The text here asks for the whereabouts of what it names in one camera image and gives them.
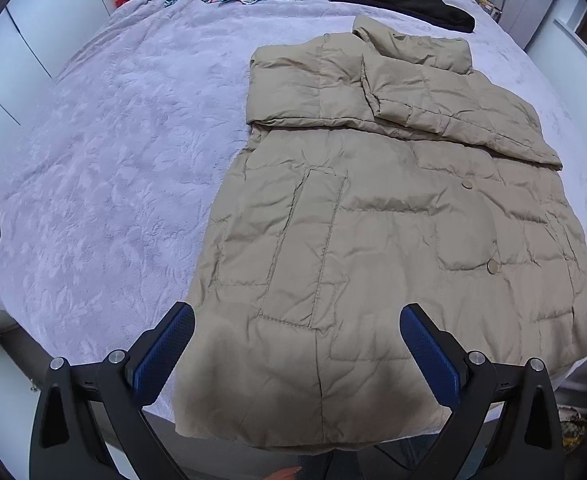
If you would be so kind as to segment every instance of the white wall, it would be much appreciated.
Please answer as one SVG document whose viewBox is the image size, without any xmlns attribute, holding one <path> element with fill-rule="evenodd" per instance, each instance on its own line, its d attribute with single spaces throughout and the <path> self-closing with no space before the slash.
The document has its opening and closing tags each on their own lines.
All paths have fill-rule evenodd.
<svg viewBox="0 0 587 480">
<path fill-rule="evenodd" d="M 571 33 L 584 8 L 583 0 L 555 0 L 526 52 L 555 88 L 587 147 L 587 49 Z"/>
<path fill-rule="evenodd" d="M 40 392 L 0 346 L 0 460 L 16 480 L 29 480 L 29 444 Z M 120 474 L 138 480 L 125 454 L 107 446 Z"/>
</svg>

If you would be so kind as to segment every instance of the purple bedspread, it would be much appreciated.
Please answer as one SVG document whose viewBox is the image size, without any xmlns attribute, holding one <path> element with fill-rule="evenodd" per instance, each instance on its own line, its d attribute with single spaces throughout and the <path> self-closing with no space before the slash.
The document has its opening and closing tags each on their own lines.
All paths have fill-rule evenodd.
<svg viewBox="0 0 587 480">
<path fill-rule="evenodd" d="M 72 364 L 128 348 L 189 288 L 210 205 L 248 137 L 248 62 L 264 44 L 350 31 L 367 14 L 469 41 L 474 67 L 529 101 L 587 233 L 587 152 L 549 84 L 472 0 L 473 34 L 328 0 L 132 0 L 62 72 L 0 182 L 0 301 Z M 173 420 L 170 379 L 150 411 Z"/>
</svg>

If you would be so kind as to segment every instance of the jeans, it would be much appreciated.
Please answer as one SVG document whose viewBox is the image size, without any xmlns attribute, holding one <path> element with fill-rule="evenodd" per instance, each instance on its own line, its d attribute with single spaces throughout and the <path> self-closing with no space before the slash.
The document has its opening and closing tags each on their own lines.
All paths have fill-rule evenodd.
<svg viewBox="0 0 587 480">
<path fill-rule="evenodd" d="M 298 456 L 302 470 L 296 480 L 365 480 L 355 451 L 333 449 L 320 455 Z"/>
<path fill-rule="evenodd" d="M 414 469 L 433 446 L 437 435 L 421 435 L 388 442 L 381 446 L 398 458 L 407 468 Z M 484 456 L 484 446 L 474 446 L 456 480 L 466 480 L 474 475 Z M 388 460 L 381 453 L 381 460 Z M 296 480 L 365 480 L 355 451 L 331 450 L 315 456 L 299 455 Z"/>
</svg>

